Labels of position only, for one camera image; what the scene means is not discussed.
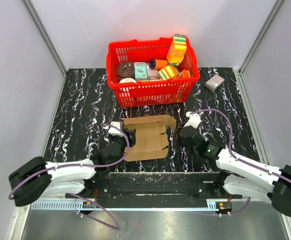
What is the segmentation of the orange snack packet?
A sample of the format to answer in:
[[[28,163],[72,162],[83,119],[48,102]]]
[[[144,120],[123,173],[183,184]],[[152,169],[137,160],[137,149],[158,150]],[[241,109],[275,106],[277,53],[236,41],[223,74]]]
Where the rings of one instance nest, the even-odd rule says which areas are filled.
[[[178,75],[176,75],[173,79],[177,80],[177,79],[186,79],[186,78],[190,78],[191,74],[189,70],[182,70]]]

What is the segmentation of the pink small food box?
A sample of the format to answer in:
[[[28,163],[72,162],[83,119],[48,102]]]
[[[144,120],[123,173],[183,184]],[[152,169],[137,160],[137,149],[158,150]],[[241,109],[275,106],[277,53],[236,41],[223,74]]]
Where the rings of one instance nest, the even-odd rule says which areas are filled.
[[[158,70],[151,69],[149,63],[146,64],[146,70],[147,70],[147,79],[149,81],[160,79]]]

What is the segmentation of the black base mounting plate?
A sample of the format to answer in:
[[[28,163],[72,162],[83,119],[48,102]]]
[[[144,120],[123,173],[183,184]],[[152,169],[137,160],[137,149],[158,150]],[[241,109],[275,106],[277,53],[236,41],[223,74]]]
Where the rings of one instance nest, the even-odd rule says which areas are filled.
[[[84,180],[84,197],[170,195],[197,199],[234,199],[222,188],[225,172],[107,172]]]

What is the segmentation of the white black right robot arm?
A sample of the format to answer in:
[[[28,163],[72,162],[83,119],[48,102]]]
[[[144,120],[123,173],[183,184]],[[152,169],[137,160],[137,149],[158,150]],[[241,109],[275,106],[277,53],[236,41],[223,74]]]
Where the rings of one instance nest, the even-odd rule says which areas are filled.
[[[290,165],[275,167],[234,153],[216,142],[206,141],[191,125],[177,131],[177,140],[200,164],[220,173],[212,187],[215,196],[258,199],[291,217]]]

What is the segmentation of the teal small carton box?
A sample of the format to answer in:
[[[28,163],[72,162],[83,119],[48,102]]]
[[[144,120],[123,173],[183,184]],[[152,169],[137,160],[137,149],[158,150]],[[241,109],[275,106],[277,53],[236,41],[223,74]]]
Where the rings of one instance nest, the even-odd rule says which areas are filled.
[[[145,62],[133,63],[134,65],[134,79],[136,81],[144,81],[148,79],[147,64]]]

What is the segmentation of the red plastic shopping basket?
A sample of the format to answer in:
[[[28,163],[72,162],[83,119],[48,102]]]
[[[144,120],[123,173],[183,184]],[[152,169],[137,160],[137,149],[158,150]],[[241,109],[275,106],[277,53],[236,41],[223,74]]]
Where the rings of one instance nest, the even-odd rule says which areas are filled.
[[[200,79],[185,35],[108,45],[107,84],[122,108],[185,102]]]

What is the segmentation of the aluminium frame rail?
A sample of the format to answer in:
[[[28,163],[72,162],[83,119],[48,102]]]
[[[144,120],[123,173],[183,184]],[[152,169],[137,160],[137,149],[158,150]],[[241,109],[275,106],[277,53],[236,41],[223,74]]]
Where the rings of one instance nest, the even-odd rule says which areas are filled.
[[[103,183],[107,192],[93,193],[95,198],[75,197],[66,194],[65,198],[38,199],[30,204],[34,210],[76,210],[92,212],[94,210],[108,211],[225,211],[224,205],[229,205],[235,200],[244,201],[240,195],[226,194],[223,197],[209,195],[211,184],[203,183],[195,185],[198,192],[176,191],[176,192],[128,192],[113,188],[113,185]]]

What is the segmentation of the brown round chocolate cake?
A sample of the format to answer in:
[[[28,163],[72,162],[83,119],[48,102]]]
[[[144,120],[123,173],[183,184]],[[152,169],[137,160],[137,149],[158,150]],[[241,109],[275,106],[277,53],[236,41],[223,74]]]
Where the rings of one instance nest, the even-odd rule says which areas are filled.
[[[121,62],[116,68],[116,74],[119,79],[134,78],[134,63],[132,61]]]

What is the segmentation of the brown cardboard box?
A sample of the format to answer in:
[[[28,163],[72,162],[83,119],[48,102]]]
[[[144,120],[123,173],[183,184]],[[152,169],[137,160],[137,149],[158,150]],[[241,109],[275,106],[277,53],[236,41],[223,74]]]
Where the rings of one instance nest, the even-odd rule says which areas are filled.
[[[135,145],[128,150],[126,162],[163,159],[169,152],[166,128],[176,129],[176,119],[170,115],[152,115],[126,118],[126,129],[135,130]]]

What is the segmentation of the white round lid container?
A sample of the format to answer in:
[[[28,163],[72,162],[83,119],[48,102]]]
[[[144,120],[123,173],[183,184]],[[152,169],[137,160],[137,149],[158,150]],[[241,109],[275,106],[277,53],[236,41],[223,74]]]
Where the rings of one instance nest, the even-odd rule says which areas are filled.
[[[137,81],[131,77],[123,78],[119,81],[120,84],[136,83]]]

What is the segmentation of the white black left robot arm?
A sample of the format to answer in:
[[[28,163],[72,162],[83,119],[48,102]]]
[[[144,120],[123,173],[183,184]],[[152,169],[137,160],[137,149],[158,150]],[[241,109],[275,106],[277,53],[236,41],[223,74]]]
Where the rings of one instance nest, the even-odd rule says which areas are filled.
[[[90,197],[92,183],[86,181],[122,162],[136,144],[136,130],[107,124],[110,142],[96,155],[73,162],[51,162],[37,156],[8,176],[8,199],[17,207],[30,205],[42,197],[81,195]]]

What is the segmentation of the tall orange sponge box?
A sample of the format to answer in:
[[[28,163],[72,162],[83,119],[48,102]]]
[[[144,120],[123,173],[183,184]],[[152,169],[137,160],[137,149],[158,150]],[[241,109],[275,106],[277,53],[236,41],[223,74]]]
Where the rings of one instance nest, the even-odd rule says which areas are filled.
[[[166,60],[169,65],[178,67],[181,65],[185,53],[187,51],[187,36],[181,34],[175,34],[168,53]]]

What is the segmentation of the yellow green sponge pack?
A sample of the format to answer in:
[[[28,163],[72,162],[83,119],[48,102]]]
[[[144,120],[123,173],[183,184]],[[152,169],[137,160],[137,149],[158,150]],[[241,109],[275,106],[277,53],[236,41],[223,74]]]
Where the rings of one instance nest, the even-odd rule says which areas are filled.
[[[170,80],[176,78],[180,74],[179,70],[172,65],[167,65],[158,71],[161,80]]]

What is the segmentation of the white wrapped tissue pack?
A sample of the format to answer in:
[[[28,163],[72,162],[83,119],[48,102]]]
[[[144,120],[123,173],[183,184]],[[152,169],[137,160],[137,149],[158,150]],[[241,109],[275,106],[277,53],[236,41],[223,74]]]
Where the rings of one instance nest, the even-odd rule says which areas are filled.
[[[215,92],[223,83],[225,79],[219,75],[214,75],[211,77],[204,86],[210,91]]]

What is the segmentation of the orange cylindrical can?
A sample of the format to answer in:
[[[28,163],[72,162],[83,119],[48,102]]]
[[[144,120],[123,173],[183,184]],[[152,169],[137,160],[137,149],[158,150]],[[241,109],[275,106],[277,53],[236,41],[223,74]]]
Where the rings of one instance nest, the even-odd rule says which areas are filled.
[[[168,61],[163,59],[151,59],[149,61],[149,67],[152,70],[160,70],[168,65],[169,65]]]

